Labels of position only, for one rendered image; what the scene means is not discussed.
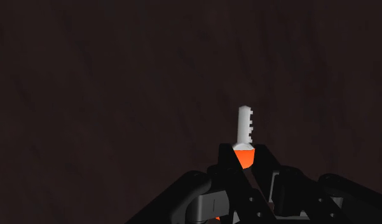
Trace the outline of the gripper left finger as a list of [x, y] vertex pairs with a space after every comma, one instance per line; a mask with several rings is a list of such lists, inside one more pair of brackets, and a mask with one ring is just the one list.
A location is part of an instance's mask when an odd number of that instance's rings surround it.
[[125, 224], [268, 224], [268, 205], [251, 187], [230, 144], [219, 145], [218, 163], [189, 171]]

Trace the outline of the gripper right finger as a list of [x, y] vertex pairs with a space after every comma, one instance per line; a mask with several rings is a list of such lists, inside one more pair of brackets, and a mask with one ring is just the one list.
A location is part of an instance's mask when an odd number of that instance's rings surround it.
[[382, 194], [337, 174], [312, 180], [254, 146], [252, 174], [279, 224], [382, 224]]

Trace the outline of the white and orange key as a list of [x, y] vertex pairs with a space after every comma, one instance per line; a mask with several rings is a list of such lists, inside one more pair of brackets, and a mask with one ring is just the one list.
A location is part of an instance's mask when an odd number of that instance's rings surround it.
[[251, 133], [253, 131], [253, 111], [248, 106], [241, 106], [238, 110], [237, 141], [233, 150], [243, 169], [248, 169], [254, 162], [255, 148], [252, 146]]

